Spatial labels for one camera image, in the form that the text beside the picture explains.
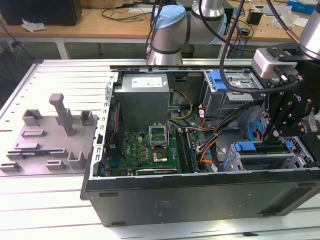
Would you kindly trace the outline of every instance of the motherboard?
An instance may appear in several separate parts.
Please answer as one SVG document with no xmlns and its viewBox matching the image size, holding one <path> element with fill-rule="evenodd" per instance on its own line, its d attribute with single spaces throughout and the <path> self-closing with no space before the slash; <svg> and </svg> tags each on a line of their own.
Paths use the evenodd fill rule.
<svg viewBox="0 0 320 240">
<path fill-rule="evenodd" d="M 183 173 L 179 159 L 180 146 L 177 143 L 176 130 L 166 131 L 166 146 L 154 146 L 152 143 L 165 140 L 161 131 L 124 132 L 120 160 L 110 159 L 106 174 L 109 176 L 133 176 L 150 174 L 150 171 L 166 170 L 171 174 Z M 193 152 L 200 145 L 197 131 L 188 132 Z"/>
</svg>

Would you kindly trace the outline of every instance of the gray fixture block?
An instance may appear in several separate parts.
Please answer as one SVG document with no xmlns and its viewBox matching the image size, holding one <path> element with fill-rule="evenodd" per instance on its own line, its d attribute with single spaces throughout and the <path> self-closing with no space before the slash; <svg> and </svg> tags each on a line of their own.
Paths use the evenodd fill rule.
<svg viewBox="0 0 320 240">
<path fill-rule="evenodd" d="M 86 166 L 87 160 L 82 151 L 80 151 L 79 157 L 75 157 L 71 151 L 69 152 L 68 163 L 70 163 L 72 169 L 83 169 Z"/>
<path fill-rule="evenodd" d="M 49 171 L 66 169 L 66 165 L 62 160 L 48 160 L 45 166 L 49 169 Z"/>
<path fill-rule="evenodd" d="M 95 123 L 91 111 L 81 111 L 80 119 L 83 126 L 92 126 Z"/>
<path fill-rule="evenodd" d="M 21 134 L 21 136 L 24 138 L 32 138 L 32 137 L 43 137 L 45 134 L 46 133 L 43 129 L 39 129 L 39 130 L 24 131 Z"/>
<path fill-rule="evenodd" d="M 20 166 L 19 171 L 8 172 L 7 168 L 1 171 L 0 168 L 0 177 L 84 173 L 98 116 L 88 110 L 72 116 L 63 106 L 62 99 L 62 94 L 51 95 L 51 102 L 60 112 L 61 125 L 56 116 L 41 116 L 37 109 L 26 111 L 23 117 L 31 118 L 26 118 L 26 124 L 7 153 L 8 159 Z M 72 135 L 66 135 L 71 128 Z"/>
<path fill-rule="evenodd" d="M 51 149 L 50 155 L 54 158 L 66 158 L 68 157 L 69 153 L 67 151 L 67 149 L 63 148 L 61 149 L 61 151 L 55 151 L 58 150 L 60 148 L 53 148 Z"/>
<path fill-rule="evenodd" d="M 4 173 L 19 172 L 20 169 L 21 169 L 21 166 L 18 163 L 16 163 L 15 161 L 8 162 L 8 163 L 2 163 L 0 165 L 0 170 Z"/>
<path fill-rule="evenodd" d="M 72 115 L 69 111 L 67 112 L 63 100 L 64 95 L 62 93 L 53 93 L 49 98 L 49 103 L 55 107 L 56 112 L 59 116 L 59 122 L 62 124 L 65 133 L 67 136 L 73 135 L 73 127 L 72 127 Z"/>
<path fill-rule="evenodd" d="M 38 109 L 27 109 L 22 116 L 22 120 L 27 126 L 38 126 L 37 119 L 42 119 Z"/>
</svg>

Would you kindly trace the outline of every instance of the yellow wire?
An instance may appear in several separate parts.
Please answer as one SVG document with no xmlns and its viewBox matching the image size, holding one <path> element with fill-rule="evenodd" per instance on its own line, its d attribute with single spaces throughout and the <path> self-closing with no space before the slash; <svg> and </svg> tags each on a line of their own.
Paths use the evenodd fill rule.
<svg viewBox="0 0 320 240">
<path fill-rule="evenodd" d="M 185 115 L 185 116 L 170 117 L 170 118 L 168 118 L 168 120 L 182 120 L 182 119 L 185 119 L 185 118 L 189 117 L 190 114 L 192 113 L 192 103 L 191 103 L 191 101 L 190 101 L 189 98 L 187 98 L 187 96 L 184 95 L 181 91 L 179 91 L 179 90 L 177 90 L 177 89 L 172 89 L 172 90 L 173 90 L 174 92 L 180 93 L 180 94 L 189 102 L 190 110 L 189 110 L 188 114 Z"/>
</svg>

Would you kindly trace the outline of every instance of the table leg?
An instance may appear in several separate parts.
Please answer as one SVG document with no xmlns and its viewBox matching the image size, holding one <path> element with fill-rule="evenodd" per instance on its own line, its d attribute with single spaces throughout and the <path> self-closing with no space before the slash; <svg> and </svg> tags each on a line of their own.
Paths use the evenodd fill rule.
<svg viewBox="0 0 320 240">
<path fill-rule="evenodd" d="M 102 43 L 98 42 L 97 45 L 98 45 L 98 53 L 99 53 L 99 55 L 104 54 L 104 49 L 102 47 Z"/>
<path fill-rule="evenodd" d="M 10 41 L 0 41 L 1 46 L 6 49 L 9 53 L 13 53 L 15 49 L 12 47 Z"/>
<path fill-rule="evenodd" d="M 63 40 L 56 41 L 56 46 L 60 53 L 61 59 L 70 59 L 69 52 L 66 48 L 65 42 Z"/>
</svg>

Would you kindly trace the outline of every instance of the red wire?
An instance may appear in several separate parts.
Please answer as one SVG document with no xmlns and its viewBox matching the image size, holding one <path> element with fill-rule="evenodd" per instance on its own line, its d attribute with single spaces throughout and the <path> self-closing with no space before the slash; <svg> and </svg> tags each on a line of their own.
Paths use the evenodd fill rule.
<svg viewBox="0 0 320 240">
<path fill-rule="evenodd" d="M 117 126 L 118 126 L 118 123 L 117 123 L 117 113 L 118 113 L 118 106 L 115 106 L 115 113 L 114 113 L 114 131 L 113 131 L 112 136 L 110 137 L 110 139 L 109 139 L 109 141 L 108 141 L 107 146 L 109 146 L 112 138 L 113 138 L 114 135 L 116 134 L 116 130 L 117 130 Z"/>
</svg>

